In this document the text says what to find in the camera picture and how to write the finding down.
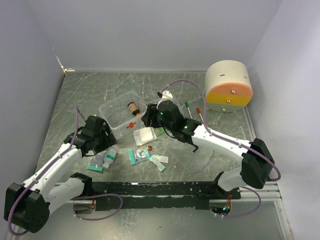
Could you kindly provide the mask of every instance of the red cross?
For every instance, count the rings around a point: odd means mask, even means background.
[[[129,126],[127,126],[127,129],[132,129],[135,126],[136,122],[130,122]]]

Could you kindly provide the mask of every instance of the gray wall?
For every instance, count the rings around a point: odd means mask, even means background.
[[[35,170],[63,71],[24,0],[0,1],[0,213]],[[0,239],[7,222],[0,218]]]
[[[248,64],[253,125],[282,172],[297,240],[320,236],[319,9],[318,0],[284,0]]]
[[[281,0],[27,0],[66,68],[206,71],[247,63]]]

